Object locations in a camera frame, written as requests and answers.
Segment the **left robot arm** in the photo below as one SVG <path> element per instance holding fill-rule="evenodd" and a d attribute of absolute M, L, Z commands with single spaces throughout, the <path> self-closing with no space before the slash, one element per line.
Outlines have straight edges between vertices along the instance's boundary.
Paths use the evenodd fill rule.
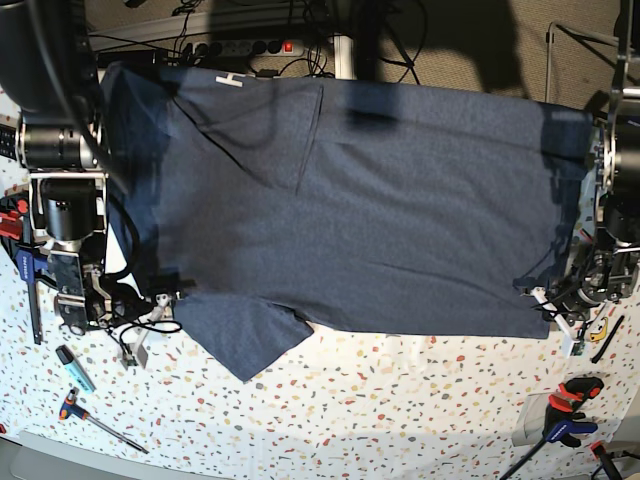
<path fill-rule="evenodd" d="M 630 298 L 639 282 L 639 87 L 629 75 L 639 62 L 639 4 L 621 2 L 613 36 L 553 22 L 549 47 L 559 31 L 616 50 L 608 112 L 596 121 L 593 163 L 582 187 L 586 208 L 574 228 L 573 263 L 556 287 L 531 292 L 544 318 L 563 333 L 562 352 L 571 357 L 583 352 L 587 331 L 606 305 Z"/>

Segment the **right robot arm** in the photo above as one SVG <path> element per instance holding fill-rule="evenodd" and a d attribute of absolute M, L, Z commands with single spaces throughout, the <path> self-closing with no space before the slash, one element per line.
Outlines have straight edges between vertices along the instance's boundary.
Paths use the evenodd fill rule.
<path fill-rule="evenodd" d="M 129 331 L 174 333 L 174 292 L 138 293 L 126 283 L 139 232 L 120 202 L 127 185 L 109 149 L 98 69 L 80 1 L 1 5 L 1 84 L 17 105 L 1 153 L 28 173 L 23 192 L 1 201 L 1 243 L 28 289 L 33 335 L 42 335 L 37 287 L 74 335 L 107 332 L 125 367 L 145 366 Z"/>

